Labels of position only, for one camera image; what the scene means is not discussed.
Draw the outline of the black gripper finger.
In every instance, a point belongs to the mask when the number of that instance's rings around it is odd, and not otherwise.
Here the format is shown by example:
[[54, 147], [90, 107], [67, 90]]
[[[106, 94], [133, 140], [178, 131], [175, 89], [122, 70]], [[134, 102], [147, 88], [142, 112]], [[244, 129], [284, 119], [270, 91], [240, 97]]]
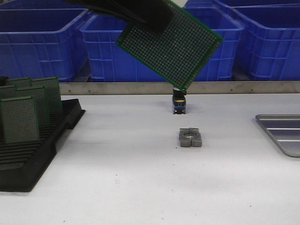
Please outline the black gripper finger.
[[67, 0], [93, 13], [109, 15], [140, 25], [155, 33], [163, 32], [173, 19], [173, 11], [164, 0]]

